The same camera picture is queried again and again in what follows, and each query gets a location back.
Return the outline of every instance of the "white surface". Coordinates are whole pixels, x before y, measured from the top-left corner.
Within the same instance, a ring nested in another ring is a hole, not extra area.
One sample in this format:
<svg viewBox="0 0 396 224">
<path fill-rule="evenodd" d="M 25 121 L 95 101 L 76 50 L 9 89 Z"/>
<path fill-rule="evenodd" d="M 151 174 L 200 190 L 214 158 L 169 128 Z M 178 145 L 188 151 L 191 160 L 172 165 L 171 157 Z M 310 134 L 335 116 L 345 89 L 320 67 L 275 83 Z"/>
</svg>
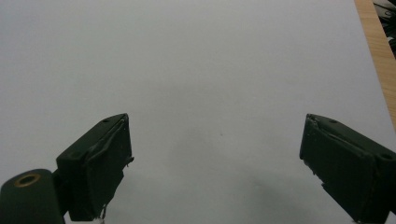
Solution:
<svg viewBox="0 0 396 224">
<path fill-rule="evenodd" d="M 353 1 L 1 1 L 0 74 L 1 183 L 129 113 L 108 224 L 350 223 L 305 114 L 396 143 Z"/>
</svg>

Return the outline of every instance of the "black object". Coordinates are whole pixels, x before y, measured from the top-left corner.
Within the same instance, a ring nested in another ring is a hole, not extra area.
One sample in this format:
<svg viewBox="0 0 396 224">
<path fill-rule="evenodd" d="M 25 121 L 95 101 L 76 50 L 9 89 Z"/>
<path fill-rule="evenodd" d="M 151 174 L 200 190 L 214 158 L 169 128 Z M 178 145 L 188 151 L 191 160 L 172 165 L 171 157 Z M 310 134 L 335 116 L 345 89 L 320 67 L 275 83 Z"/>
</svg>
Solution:
<svg viewBox="0 0 396 224">
<path fill-rule="evenodd" d="M 133 159 L 128 115 L 104 119 L 56 159 L 53 174 L 39 169 L 8 180 L 1 188 L 0 223 L 63 224 L 67 211 L 73 221 L 92 221 Z"/>
<path fill-rule="evenodd" d="M 379 15 L 378 18 L 388 38 L 393 55 L 396 58 L 395 43 L 392 41 L 396 38 L 396 0 L 388 0 L 388 2 L 383 2 L 381 4 L 374 3 L 374 5 L 375 9 L 380 7 L 382 10 L 386 10 L 384 13 L 381 13 L 382 15 Z"/>
<path fill-rule="evenodd" d="M 396 211 L 396 153 L 346 125 L 308 114 L 300 158 L 355 221 L 384 223 Z"/>
</svg>

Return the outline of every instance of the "wooden surface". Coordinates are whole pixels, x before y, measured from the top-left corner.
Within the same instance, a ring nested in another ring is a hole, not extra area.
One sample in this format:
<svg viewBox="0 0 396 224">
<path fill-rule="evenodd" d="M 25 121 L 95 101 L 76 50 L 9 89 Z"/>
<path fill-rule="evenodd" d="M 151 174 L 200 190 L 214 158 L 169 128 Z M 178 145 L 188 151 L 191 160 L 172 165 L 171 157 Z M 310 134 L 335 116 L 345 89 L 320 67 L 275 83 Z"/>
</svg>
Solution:
<svg viewBox="0 0 396 224">
<path fill-rule="evenodd" d="M 376 15 L 373 2 L 371 0 L 355 0 L 355 4 L 388 104 L 393 127 L 396 127 L 396 60 Z"/>
</svg>

